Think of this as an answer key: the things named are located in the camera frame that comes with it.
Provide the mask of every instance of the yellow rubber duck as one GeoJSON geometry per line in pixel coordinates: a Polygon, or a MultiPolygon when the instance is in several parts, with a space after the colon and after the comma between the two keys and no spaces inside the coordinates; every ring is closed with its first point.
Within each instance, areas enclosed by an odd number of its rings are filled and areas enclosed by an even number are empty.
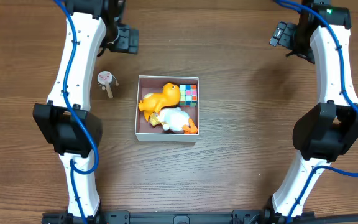
{"type": "Polygon", "coordinates": [[[144,117],[149,122],[150,115],[159,113],[165,106],[174,106],[180,102],[179,86],[167,83],[162,88],[162,93],[149,93],[139,102],[140,111],[144,111],[144,117]]]}

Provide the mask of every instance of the black mounting bracket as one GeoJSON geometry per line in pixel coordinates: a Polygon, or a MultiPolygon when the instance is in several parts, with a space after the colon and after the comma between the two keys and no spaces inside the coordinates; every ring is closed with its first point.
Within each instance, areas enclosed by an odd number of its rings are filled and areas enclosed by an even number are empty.
{"type": "MultiPolygon", "coordinates": [[[[89,224],[254,224],[259,221],[259,210],[235,210],[209,213],[130,213],[128,211],[101,212],[89,218],[89,224]]],[[[42,224],[82,224],[81,217],[67,212],[44,213],[42,224]]]]}
{"type": "Polygon", "coordinates": [[[334,162],[358,138],[358,114],[350,106],[319,103],[304,115],[293,130],[293,145],[306,160],[334,162]]]}

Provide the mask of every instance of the white plush toy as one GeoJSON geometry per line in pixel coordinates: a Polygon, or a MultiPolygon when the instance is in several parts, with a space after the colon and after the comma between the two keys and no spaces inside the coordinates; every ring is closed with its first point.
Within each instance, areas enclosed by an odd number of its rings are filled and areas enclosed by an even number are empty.
{"type": "Polygon", "coordinates": [[[171,130],[177,134],[197,134],[198,128],[189,114],[180,107],[161,109],[159,113],[153,113],[150,124],[156,126],[162,124],[164,131],[171,130]]]}

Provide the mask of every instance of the wooden table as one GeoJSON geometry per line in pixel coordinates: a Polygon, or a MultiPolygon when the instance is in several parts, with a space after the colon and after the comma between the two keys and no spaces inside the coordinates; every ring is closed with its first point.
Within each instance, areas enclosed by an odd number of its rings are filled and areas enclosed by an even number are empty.
{"type": "MultiPolygon", "coordinates": [[[[358,1],[351,66],[358,95],[358,1]]],[[[272,1],[130,0],[124,22],[140,30],[139,55],[106,53],[95,73],[118,77],[113,100],[92,82],[92,113],[103,120],[96,173],[105,210],[211,212],[260,209],[295,155],[296,121],[316,103],[315,66],[269,46],[280,21],[299,16],[272,1]],[[137,77],[200,78],[200,140],[138,142],[137,77]]],[[[50,0],[0,0],[0,223],[40,223],[64,210],[58,155],[32,119],[57,76],[65,18],[50,0]]],[[[333,166],[358,171],[358,140],[333,166]]],[[[358,179],[325,172],[305,210],[358,213],[358,179]]]]}

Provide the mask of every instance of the rubik's cube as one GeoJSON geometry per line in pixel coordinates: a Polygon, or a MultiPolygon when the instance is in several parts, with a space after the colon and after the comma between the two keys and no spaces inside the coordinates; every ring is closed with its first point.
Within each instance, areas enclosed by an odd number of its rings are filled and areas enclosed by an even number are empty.
{"type": "Polygon", "coordinates": [[[197,105],[197,85],[180,85],[180,106],[197,105]]]}

